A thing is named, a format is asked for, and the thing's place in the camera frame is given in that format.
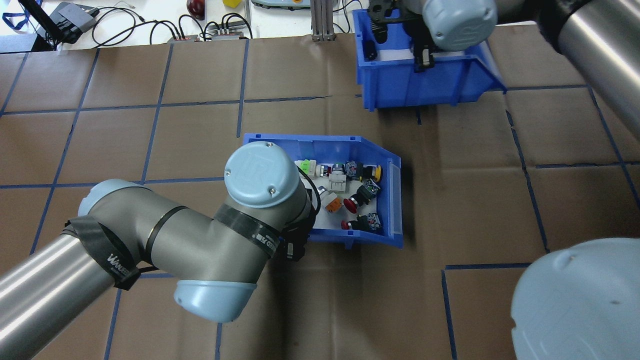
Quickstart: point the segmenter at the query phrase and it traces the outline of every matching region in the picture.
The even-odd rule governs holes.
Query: blue bin
[[[364,42],[375,42],[367,10],[354,10],[356,33],[357,81],[362,85],[364,107],[376,108],[431,104],[457,105],[477,101],[488,90],[507,91],[486,42],[465,51],[435,58],[435,66],[414,72],[414,60],[369,61],[364,55]],[[402,24],[388,25],[388,38],[376,44],[380,51],[410,52],[411,37]]]
[[[382,166],[382,191],[378,195],[377,212],[382,223],[378,233],[342,229],[316,229],[311,241],[344,243],[350,249],[354,243],[383,243],[403,247],[402,197],[400,194],[400,157],[361,136],[245,134],[243,143],[273,142],[283,148],[292,160],[313,159],[318,163],[355,160]]]

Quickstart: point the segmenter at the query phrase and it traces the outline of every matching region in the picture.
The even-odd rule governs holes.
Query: black strap
[[[115,280],[115,287],[129,290],[140,277],[131,252],[116,234],[90,215],[69,219],[67,226],[104,271]]]
[[[591,0],[539,0],[540,11],[536,22],[542,36],[560,53],[558,37],[566,21],[573,13]]]
[[[164,223],[166,223],[166,221],[169,220],[170,217],[172,217],[178,211],[183,209],[188,209],[188,208],[182,205],[176,206],[175,208],[167,211],[167,213],[164,214],[160,218],[160,220],[158,220],[158,222],[156,223],[156,226],[154,226],[154,229],[151,230],[151,234],[149,234],[149,239],[147,239],[147,244],[145,245],[145,252],[144,254],[142,254],[142,260],[146,261],[147,263],[150,263],[151,265],[154,264],[153,261],[151,260],[151,250],[154,247],[154,242],[156,241],[156,237],[158,236],[160,229],[162,229],[162,226],[164,226]]]
[[[280,239],[276,229],[227,204],[220,206],[218,212],[213,216],[213,220],[220,222],[256,244],[269,256],[269,259],[273,257],[273,254],[278,249]]]

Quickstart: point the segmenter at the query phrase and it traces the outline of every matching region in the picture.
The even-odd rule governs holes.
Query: metal stand
[[[335,40],[332,0],[311,0],[311,38],[313,41]]]

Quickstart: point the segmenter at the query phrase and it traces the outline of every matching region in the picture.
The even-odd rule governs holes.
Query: brown table surface
[[[243,133],[361,135],[403,162],[403,250],[311,243],[270,263],[224,325],[148,274],[37,359],[514,359],[509,307],[530,262],[640,236],[640,143],[536,27],[497,28],[490,47],[507,95],[372,113],[351,36],[0,56],[0,272],[105,179],[212,215]]]

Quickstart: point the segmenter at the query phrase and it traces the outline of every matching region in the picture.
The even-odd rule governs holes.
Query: logo
[[[127,270],[127,268],[120,264],[120,259],[118,259],[118,256],[113,255],[112,253],[107,258],[107,261],[109,261],[109,263],[113,265],[113,268],[115,270],[118,270],[122,275],[124,276],[129,275],[129,271]]]

